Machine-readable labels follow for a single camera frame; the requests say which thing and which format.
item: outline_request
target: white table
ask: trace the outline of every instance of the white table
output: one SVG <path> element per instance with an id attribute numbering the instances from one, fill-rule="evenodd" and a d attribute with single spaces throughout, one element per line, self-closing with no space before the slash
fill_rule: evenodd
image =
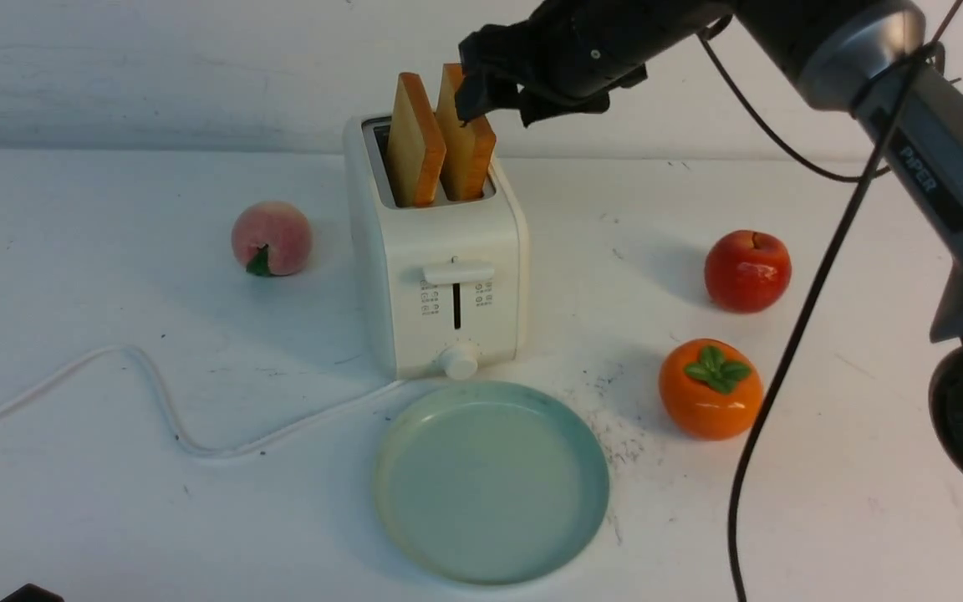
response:
<path id="1" fill-rule="evenodd" d="M 479 377 L 566 401 L 611 455 L 608 521 L 549 578 L 485 591 L 401 557 L 370 506 L 412 382 L 264 457 L 176 448 L 150 385 L 107 355 L 0 420 L 0 598 L 732 599 L 725 519 L 741 439 L 688 441 L 656 374 L 684 339 L 775 370 L 851 186 L 765 161 L 504 161 L 532 229 L 528 351 Z M 859 171 L 858 166 L 838 166 Z M 0 403 L 93 347 L 135 343 L 208 446 L 381 385 L 364 347 L 337 156 L 0 151 Z M 297 203 L 297 278 L 249 277 L 229 228 Z M 708 245 L 776 233 L 794 279 L 762 315 L 706 303 Z M 926 329 L 949 258 L 893 179 L 872 188 L 753 458 L 741 510 L 752 599 L 963 599 L 963 477 L 937 445 Z"/>

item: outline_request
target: plate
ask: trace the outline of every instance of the plate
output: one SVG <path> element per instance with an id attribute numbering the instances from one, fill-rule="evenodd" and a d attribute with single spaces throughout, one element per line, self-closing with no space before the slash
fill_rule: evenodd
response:
<path id="1" fill-rule="evenodd" d="M 421 567 L 477 585 L 537 579 L 593 540 L 608 509 L 603 450 L 558 400 L 511 382 L 447 386 L 383 441 L 374 498 Z"/>

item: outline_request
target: white toaster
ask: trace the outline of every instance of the white toaster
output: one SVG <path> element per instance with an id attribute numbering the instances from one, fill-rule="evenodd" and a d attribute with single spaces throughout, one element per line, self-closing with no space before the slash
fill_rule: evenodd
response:
<path id="1" fill-rule="evenodd" d="M 390 115 L 344 127 L 351 236 L 370 345 L 390 376 L 469 378 L 525 343 L 530 235 L 493 156 L 485 195 L 400 208 L 385 171 Z"/>

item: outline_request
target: red apple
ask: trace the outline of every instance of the red apple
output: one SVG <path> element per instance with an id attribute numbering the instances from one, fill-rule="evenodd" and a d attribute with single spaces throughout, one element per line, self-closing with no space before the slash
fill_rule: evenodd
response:
<path id="1" fill-rule="evenodd" d="M 768 308 L 790 286 L 790 253 L 772 235 L 737 230 L 719 239 L 704 262 L 704 285 L 711 300 L 729 312 L 748 314 Z"/>
<path id="2" fill-rule="evenodd" d="M 259 202 L 232 225 L 232 254 L 248 273 L 284 277 L 302 270 L 310 255 L 310 222 L 289 203 Z"/>

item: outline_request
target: robotic arm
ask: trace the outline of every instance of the robotic arm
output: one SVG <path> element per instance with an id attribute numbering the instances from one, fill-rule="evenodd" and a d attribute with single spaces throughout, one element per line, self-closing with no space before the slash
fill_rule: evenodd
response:
<path id="1" fill-rule="evenodd" d="M 646 79 L 645 61 L 730 15 L 809 106 L 846 111 L 872 140 L 925 41 L 910 0 L 543 0 L 524 22 L 463 39 L 459 118 L 518 110 L 530 125 L 604 113 L 609 92 Z M 930 338 L 962 346 L 935 370 L 930 406 L 963 471 L 963 95 L 940 73 L 921 70 L 885 156 L 953 256 Z"/>

